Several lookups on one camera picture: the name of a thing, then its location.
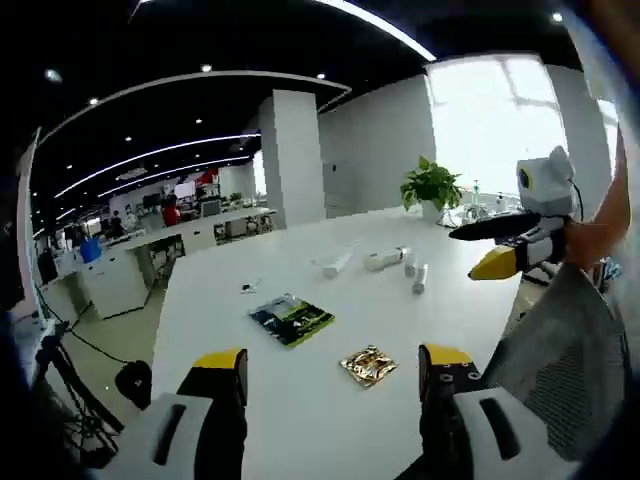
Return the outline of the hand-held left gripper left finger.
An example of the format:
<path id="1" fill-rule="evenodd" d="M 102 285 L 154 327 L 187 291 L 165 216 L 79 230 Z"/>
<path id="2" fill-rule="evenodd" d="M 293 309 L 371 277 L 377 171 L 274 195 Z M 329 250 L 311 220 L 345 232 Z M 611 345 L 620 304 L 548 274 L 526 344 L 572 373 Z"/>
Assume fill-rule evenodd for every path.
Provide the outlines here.
<path id="1" fill-rule="evenodd" d="M 196 360 L 175 393 L 152 400 L 101 473 L 239 473 L 247 437 L 247 351 Z"/>

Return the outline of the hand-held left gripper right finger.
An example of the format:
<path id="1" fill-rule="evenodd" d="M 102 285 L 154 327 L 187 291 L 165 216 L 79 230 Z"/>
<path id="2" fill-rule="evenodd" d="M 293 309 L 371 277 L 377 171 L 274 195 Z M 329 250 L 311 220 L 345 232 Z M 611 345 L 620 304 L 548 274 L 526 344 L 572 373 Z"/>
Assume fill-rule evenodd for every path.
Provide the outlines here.
<path id="1" fill-rule="evenodd" d="M 463 351 L 418 349 L 423 475 L 570 475 L 575 463 L 549 442 L 546 425 L 501 387 L 489 388 Z"/>

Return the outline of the person's right hand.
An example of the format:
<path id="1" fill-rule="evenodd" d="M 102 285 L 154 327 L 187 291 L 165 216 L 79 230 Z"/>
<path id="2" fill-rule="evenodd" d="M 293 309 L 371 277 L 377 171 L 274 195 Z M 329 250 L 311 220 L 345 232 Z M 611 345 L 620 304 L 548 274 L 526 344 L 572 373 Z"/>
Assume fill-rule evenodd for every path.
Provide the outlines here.
<path id="1" fill-rule="evenodd" d="M 566 261 L 583 271 L 591 270 L 609 254 L 609 228 L 601 223 L 569 222 L 564 227 Z"/>

